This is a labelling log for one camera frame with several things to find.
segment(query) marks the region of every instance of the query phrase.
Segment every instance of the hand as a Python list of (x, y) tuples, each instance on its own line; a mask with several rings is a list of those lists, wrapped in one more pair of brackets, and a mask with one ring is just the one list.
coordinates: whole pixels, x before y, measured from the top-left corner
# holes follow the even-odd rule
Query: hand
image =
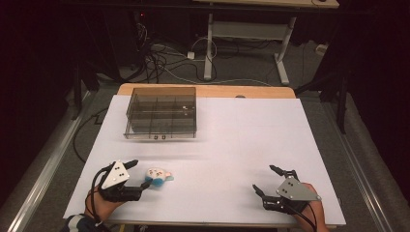
[[(317, 193), (311, 184), (303, 183), (303, 185), (305, 185), (311, 191)], [(310, 207), (307, 206), (302, 211), (302, 215), (306, 216), (313, 224), (314, 224), (314, 218), (316, 218), (317, 232), (329, 232), (329, 229), (326, 227), (326, 224), (325, 224), (325, 213), (323, 210), (322, 201), (310, 201), (309, 205)], [(297, 215), (293, 215), (293, 217), (298, 221), (299, 225), (304, 231), (307, 231), (307, 232), (313, 231), (313, 228), (310, 226), (310, 224), (307, 221), (305, 221), (303, 218)]]
[[(101, 221), (107, 220), (111, 216), (112, 212), (114, 212), (115, 209), (117, 209), (124, 203), (125, 202), (110, 202), (104, 200), (99, 193), (98, 187), (94, 187), (94, 206), (96, 209), (96, 214), (100, 217)], [(91, 191), (88, 191), (84, 214), (91, 218), (94, 218), (92, 214), (92, 209), (93, 208), (91, 206)]]

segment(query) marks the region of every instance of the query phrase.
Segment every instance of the desk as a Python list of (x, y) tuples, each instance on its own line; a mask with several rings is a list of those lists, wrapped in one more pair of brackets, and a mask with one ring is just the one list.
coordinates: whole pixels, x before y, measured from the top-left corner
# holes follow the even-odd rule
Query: desk
[[(158, 86), (175, 85), (125, 84), (114, 96), (65, 218), (84, 209), (84, 197), (98, 170), (114, 160), (137, 159), (126, 186), (139, 186), (153, 166), (172, 172), (175, 180), (160, 188), (149, 187), (138, 202), (128, 202), (114, 212), (111, 222), (293, 227), (293, 217), (265, 211), (251, 186), (274, 195), (284, 180), (270, 170), (274, 164), (295, 169), (301, 181), (315, 185), (329, 226), (345, 224), (305, 112), (292, 90), (198, 85), (196, 138), (124, 138), (132, 88)], [(257, 99), (250, 99), (252, 93)], [(238, 95), (247, 98), (231, 98)]]
[[(290, 8), (320, 8), (336, 9), (338, 8), (337, 0), (194, 0), (197, 2), (206, 2), (211, 5), (214, 3), (222, 4), (247, 4), (262, 6), (278, 6)], [(207, 57), (205, 59), (204, 79), (212, 79), (212, 38), (213, 37), (231, 37), (231, 38), (252, 38), (261, 40), (278, 40), (282, 41), (280, 52), (275, 53), (275, 64), (278, 68), (280, 81), (283, 85), (289, 84), (289, 79), (283, 65), (283, 57), (289, 44), (290, 37), (296, 22), (296, 17), (291, 17), (287, 25), (269, 25), (262, 23), (244, 23), (244, 22), (218, 22), (214, 21), (213, 14), (209, 14), (208, 19), (208, 43)]]

